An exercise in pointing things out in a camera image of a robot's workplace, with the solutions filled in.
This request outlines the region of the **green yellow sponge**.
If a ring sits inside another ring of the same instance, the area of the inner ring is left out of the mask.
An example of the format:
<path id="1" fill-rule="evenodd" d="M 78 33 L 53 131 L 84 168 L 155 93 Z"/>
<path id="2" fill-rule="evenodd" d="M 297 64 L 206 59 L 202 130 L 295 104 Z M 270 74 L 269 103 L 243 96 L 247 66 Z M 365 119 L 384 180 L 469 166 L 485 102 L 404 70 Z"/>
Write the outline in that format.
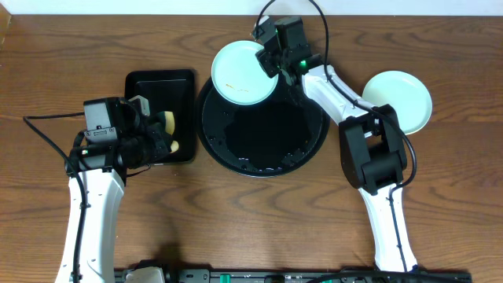
<path id="1" fill-rule="evenodd" d="M 170 136 L 173 136 L 175 131 L 175 119 L 174 113 L 169 111 L 158 112 L 156 114 L 156 118 L 163 123 L 164 131 L 168 133 Z M 179 144 L 176 140 L 172 140 L 170 144 L 171 153 L 177 152 L 179 149 Z"/>

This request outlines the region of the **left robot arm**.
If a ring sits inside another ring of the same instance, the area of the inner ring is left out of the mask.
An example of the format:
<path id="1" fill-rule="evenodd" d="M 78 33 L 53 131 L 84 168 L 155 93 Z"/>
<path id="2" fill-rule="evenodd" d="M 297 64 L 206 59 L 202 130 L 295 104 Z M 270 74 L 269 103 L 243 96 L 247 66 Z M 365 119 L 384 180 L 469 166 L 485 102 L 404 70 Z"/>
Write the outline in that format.
<path id="1" fill-rule="evenodd" d="M 139 174 L 178 150 L 173 112 L 152 114 L 146 98 L 84 103 L 86 129 L 65 161 L 71 196 L 58 282 L 113 282 L 119 206 L 128 171 Z"/>

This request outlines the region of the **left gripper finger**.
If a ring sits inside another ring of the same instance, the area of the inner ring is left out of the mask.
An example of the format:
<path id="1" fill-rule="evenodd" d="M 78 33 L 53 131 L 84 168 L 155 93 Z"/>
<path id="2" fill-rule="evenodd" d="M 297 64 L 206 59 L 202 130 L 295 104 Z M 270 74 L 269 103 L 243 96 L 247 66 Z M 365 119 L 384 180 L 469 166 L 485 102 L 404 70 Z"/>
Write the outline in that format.
<path id="1" fill-rule="evenodd" d="M 149 100 L 147 98 L 136 95 L 129 99 L 129 102 L 131 102 L 143 116 L 150 116 Z"/>
<path id="2" fill-rule="evenodd" d="M 147 134 L 152 140 L 152 161 L 158 161 L 171 153 L 172 134 L 165 131 L 162 123 L 154 123 L 148 127 Z"/>

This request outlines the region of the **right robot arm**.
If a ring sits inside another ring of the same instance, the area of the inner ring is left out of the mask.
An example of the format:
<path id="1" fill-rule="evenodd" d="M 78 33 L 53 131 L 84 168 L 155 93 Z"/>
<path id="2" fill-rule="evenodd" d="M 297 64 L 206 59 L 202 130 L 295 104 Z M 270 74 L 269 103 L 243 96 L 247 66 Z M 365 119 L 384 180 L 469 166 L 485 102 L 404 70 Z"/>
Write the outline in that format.
<path id="1" fill-rule="evenodd" d="M 312 53 L 300 17 L 274 21 L 260 16 L 252 35 L 264 47 L 256 54 L 263 71 L 269 77 L 282 74 L 338 126 L 341 166 L 364 200 L 376 267 L 393 272 L 417 270 L 402 210 L 410 142 L 398 125 L 396 111 L 390 105 L 365 101 L 326 59 Z"/>

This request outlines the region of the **light blue plate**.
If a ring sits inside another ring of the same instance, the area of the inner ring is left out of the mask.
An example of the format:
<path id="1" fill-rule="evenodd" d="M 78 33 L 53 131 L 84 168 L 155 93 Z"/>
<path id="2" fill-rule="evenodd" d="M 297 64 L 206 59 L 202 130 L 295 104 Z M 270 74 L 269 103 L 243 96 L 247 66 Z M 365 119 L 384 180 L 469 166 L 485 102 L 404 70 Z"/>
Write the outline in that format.
<path id="1" fill-rule="evenodd" d="M 275 90 L 279 75 L 270 78 L 260 66 L 256 53 L 264 47 L 253 41 L 231 42 L 220 49 L 211 66 L 211 80 L 217 92 L 235 105 L 255 105 Z"/>
<path id="2" fill-rule="evenodd" d="M 427 87 L 415 76 L 401 71 L 386 71 L 373 76 L 366 83 L 362 97 L 375 106 L 392 106 L 406 135 L 424 128 L 433 110 Z"/>

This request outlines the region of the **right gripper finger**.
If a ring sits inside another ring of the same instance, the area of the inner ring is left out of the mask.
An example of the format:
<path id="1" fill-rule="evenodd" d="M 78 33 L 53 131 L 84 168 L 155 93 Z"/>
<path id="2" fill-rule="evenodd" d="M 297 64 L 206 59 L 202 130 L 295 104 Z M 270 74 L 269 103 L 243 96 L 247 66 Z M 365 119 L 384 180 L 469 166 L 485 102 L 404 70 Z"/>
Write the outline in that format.
<path id="1" fill-rule="evenodd" d="M 274 21 L 270 16 L 262 16 L 254 26 L 252 35 L 255 41 L 267 42 L 275 36 Z"/>
<path id="2" fill-rule="evenodd" d="M 260 67 L 269 78 L 273 78 L 281 72 L 281 54 L 260 50 L 255 54 Z"/>

